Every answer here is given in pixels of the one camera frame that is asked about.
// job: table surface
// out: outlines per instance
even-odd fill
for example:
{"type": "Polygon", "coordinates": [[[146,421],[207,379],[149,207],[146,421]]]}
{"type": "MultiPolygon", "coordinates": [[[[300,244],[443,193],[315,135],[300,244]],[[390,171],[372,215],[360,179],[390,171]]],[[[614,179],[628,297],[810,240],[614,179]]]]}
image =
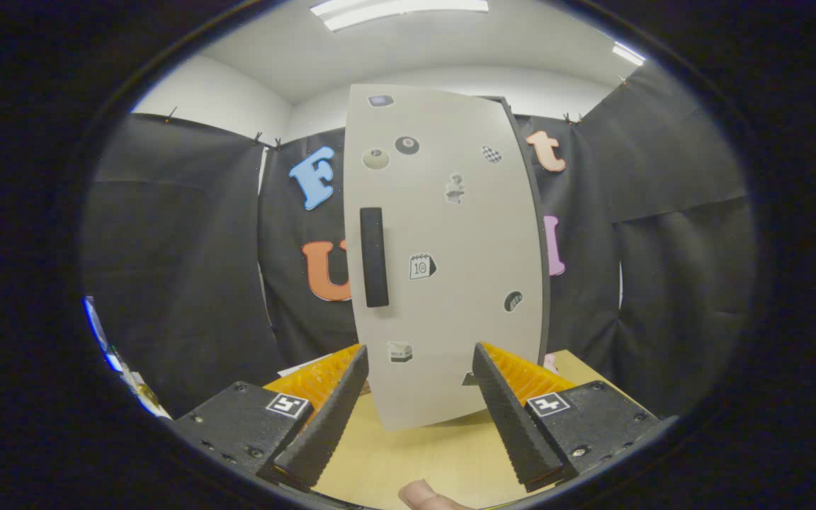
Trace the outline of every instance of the table surface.
{"type": "MultiPolygon", "coordinates": [[[[569,351],[554,354],[558,373],[566,380],[576,385],[606,381],[569,351]]],[[[436,425],[389,432],[380,424],[372,395],[358,398],[314,490],[364,506],[398,510],[407,508],[398,490],[420,478],[438,493],[474,508],[498,506],[539,492],[527,493],[518,483],[486,409],[436,425]]]]}

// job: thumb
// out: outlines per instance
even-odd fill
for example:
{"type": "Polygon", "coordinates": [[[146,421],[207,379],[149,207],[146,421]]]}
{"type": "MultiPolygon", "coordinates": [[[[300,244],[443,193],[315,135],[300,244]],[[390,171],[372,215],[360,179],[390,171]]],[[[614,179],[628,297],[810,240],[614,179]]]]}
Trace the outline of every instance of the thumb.
{"type": "Polygon", "coordinates": [[[399,499],[411,510],[472,510],[437,494],[426,480],[415,480],[399,490],[399,499]]]}

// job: black round sticker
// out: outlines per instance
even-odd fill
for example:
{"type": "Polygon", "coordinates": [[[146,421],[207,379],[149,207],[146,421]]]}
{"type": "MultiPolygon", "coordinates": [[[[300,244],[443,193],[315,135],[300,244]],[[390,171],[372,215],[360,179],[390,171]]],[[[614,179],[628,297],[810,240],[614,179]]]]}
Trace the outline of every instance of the black round sticker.
{"type": "Polygon", "coordinates": [[[410,136],[402,136],[395,141],[395,149],[402,154],[416,154],[420,148],[420,143],[410,136]]]}

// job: black foam strip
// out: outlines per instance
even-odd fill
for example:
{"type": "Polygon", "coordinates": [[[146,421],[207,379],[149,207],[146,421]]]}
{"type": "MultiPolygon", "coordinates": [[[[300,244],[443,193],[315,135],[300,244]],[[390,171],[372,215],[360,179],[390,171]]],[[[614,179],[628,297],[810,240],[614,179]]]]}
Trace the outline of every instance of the black foam strip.
{"type": "Polygon", "coordinates": [[[532,491],[574,477],[574,468],[541,436],[480,342],[474,346],[472,370],[518,483],[532,491]]]}
{"type": "Polygon", "coordinates": [[[326,469],[329,459],[349,423],[354,403],[367,378],[367,348],[361,346],[342,380],[314,419],[291,445],[276,456],[275,463],[299,484],[313,487],[326,469]]]}

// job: blue letter f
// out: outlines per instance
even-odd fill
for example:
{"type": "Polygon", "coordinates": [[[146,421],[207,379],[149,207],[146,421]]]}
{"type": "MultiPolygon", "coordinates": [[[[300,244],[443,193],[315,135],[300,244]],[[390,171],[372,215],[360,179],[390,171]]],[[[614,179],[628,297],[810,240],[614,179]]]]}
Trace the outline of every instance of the blue letter f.
{"type": "Polygon", "coordinates": [[[327,183],[333,180],[333,168],[326,162],[326,159],[332,158],[335,154],[336,152],[333,152],[329,147],[323,147],[314,154],[307,156],[307,159],[299,162],[288,172],[288,177],[297,178],[301,191],[304,191],[304,197],[307,198],[304,202],[305,209],[314,209],[333,194],[333,187],[324,185],[320,179],[327,181],[327,183]]]}

